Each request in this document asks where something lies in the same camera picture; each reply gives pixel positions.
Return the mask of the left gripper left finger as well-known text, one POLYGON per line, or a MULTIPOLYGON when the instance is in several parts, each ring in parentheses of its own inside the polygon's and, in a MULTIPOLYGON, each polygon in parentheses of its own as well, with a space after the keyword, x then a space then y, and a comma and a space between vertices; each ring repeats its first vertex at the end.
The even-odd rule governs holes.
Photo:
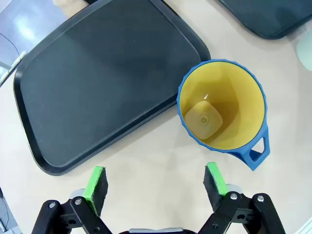
POLYGON ((43 203, 35 221, 33 234, 69 234, 83 228, 87 234, 110 234, 100 215, 108 191, 106 170, 96 166, 82 195, 61 204, 57 200, 43 203))

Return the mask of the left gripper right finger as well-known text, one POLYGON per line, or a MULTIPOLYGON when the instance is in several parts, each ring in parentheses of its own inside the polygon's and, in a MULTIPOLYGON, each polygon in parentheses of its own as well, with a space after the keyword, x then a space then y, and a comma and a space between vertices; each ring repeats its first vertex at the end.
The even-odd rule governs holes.
POLYGON ((199 230, 201 234, 225 234, 232 223, 240 223, 248 234, 284 234, 285 230, 269 195, 252 198, 230 191, 215 162, 205 166, 204 187, 213 213, 199 230))

